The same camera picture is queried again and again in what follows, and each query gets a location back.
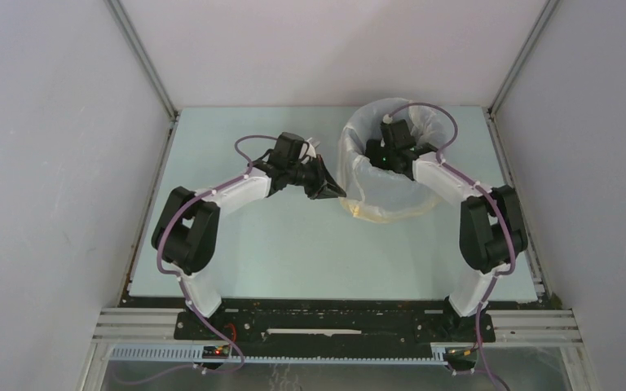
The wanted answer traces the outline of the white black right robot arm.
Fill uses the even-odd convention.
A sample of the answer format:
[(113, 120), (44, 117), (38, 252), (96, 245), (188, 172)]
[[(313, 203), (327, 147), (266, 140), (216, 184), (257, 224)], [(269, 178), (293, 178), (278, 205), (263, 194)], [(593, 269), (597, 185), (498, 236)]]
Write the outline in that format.
[(527, 248), (517, 192), (489, 187), (450, 166), (437, 147), (417, 143), (405, 120), (385, 116), (380, 130), (381, 138), (366, 143), (371, 164), (404, 175), (460, 210), (459, 248), (469, 270), (447, 298), (452, 312), (442, 317), (441, 328), (449, 339), (463, 340), (497, 279), (514, 272), (517, 255)]

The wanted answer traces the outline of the translucent yellowish plastic trash bag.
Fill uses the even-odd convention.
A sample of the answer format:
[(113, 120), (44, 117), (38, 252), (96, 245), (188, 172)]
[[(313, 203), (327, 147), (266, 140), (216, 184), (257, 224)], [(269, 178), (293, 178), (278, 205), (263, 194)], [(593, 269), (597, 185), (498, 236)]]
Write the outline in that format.
[(405, 120), (418, 144), (441, 147), (449, 139), (451, 124), (433, 108), (412, 106), (409, 99), (379, 99), (357, 109), (342, 128), (337, 143), (336, 180), (346, 192), (341, 200), (352, 217), (370, 222), (397, 222), (428, 213), (443, 201), (435, 191), (403, 174), (379, 169), (365, 156), (366, 142), (381, 139), (385, 115)]

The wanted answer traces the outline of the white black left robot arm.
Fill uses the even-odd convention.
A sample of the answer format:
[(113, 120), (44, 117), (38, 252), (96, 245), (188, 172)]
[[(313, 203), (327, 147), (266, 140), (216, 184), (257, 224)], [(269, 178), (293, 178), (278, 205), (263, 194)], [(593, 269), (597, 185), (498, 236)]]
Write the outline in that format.
[(222, 297), (207, 271), (221, 217), (288, 186), (302, 188), (310, 200), (346, 197), (312, 139), (283, 132), (274, 142), (259, 158), (247, 158), (242, 174), (222, 184), (198, 191), (173, 189), (152, 233), (157, 269), (177, 280), (188, 309), (196, 314), (193, 327), (205, 339), (221, 336), (225, 328), (217, 311)]

